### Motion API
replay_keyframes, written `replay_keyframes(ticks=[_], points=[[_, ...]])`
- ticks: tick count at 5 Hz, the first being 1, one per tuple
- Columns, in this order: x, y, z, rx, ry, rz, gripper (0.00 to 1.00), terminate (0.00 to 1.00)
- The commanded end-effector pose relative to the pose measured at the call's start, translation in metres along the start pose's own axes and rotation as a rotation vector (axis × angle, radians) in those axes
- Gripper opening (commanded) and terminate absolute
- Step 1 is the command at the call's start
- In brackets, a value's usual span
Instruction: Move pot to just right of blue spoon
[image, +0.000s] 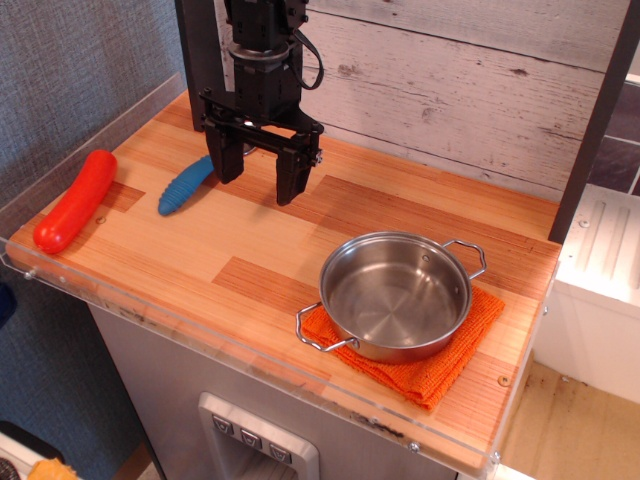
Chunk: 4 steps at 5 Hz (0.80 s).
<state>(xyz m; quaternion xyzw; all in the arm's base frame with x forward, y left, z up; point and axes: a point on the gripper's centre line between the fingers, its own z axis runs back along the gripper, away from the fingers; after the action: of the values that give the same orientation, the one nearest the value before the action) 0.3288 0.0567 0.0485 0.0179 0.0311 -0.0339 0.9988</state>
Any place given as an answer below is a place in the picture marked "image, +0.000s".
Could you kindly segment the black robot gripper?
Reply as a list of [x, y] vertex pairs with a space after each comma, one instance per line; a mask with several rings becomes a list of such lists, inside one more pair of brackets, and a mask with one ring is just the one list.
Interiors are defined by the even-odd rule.
[[280, 52], [232, 51], [234, 86], [226, 94], [205, 89], [202, 127], [214, 173], [230, 183], [244, 172], [247, 147], [276, 155], [276, 199], [290, 204], [305, 191], [311, 169], [320, 161], [321, 123], [300, 107], [302, 92], [317, 89], [324, 80], [324, 65], [317, 50], [318, 72], [309, 83], [303, 76], [303, 50]]

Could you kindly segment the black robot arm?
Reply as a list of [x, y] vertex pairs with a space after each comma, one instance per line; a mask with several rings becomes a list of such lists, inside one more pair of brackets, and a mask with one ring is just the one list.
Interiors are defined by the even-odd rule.
[[303, 193], [321, 160], [321, 123], [300, 108], [303, 91], [316, 89], [303, 79], [303, 52], [318, 51], [301, 32], [307, 22], [303, 1], [228, 1], [232, 27], [229, 54], [234, 89], [205, 89], [203, 126], [217, 179], [228, 184], [244, 171], [244, 149], [276, 155], [276, 200], [291, 203]]

